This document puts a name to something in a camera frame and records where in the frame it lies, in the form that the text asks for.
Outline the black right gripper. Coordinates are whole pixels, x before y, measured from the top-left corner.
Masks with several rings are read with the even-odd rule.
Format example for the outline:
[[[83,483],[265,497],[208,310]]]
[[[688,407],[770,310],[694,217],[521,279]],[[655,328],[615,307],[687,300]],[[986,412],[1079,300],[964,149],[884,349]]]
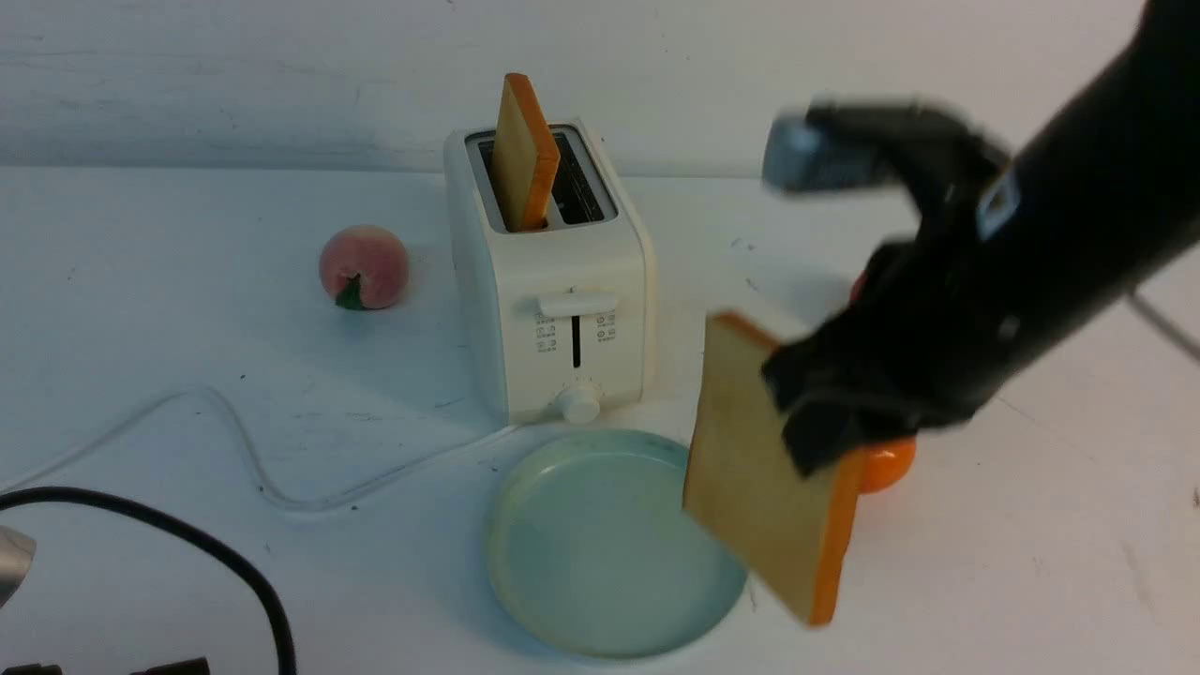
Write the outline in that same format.
[[[1040,270],[1039,247],[1010,235],[878,247],[857,303],[763,365],[798,474],[968,422],[1042,356]]]

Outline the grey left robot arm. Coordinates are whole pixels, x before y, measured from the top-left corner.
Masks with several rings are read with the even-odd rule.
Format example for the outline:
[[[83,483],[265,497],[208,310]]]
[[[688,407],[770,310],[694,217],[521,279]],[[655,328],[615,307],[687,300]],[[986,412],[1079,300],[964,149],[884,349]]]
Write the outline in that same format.
[[[8,526],[0,527],[0,608],[22,587],[34,567],[36,540]]]

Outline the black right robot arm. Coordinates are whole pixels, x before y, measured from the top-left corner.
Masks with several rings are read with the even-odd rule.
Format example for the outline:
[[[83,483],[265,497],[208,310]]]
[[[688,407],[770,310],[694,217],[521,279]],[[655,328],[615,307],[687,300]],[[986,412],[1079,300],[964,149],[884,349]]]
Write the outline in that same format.
[[[919,213],[854,298],[762,376],[800,474],[968,422],[1008,380],[1196,244],[1195,1],[1129,43],[1014,157],[950,112],[812,103],[769,131],[784,195],[900,185]]]

